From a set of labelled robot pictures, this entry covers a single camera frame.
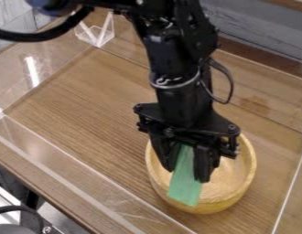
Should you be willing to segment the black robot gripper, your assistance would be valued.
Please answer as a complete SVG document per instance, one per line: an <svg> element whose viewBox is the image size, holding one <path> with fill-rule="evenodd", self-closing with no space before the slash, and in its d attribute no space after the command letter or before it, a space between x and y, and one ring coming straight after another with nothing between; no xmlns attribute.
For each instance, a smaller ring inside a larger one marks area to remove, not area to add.
<svg viewBox="0 0 302 234"><path fill-rule="evenodd" d="M157 101L134 106L137 128L150 138L162 168L171 172L179 147L193 148L193 178L206 183L220 158L237 156L238 127L213 109L208 73L166 77L150 74Z"/></svg>

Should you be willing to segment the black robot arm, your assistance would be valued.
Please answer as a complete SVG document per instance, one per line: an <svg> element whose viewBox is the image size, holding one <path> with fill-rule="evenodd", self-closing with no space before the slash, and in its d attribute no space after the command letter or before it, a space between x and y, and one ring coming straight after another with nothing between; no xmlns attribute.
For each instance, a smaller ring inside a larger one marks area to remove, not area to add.
<svg viewBox="0 0 302 234"><path fill-rule="evenodd" d="M212 103L225 103L212 92L210 71L228 74L212 58L218 29L199 0L24 0L40 14L65 16L57 26L35 33L0 28L0 39L20 43L51 40L74 28L98 7L127 20L149 60L149 84L157 101L134 106L137 128L150 138L162 168L173 172L181 146L193 151L193 179L206 183L220 160L237 157L240 129Z"/></svg>

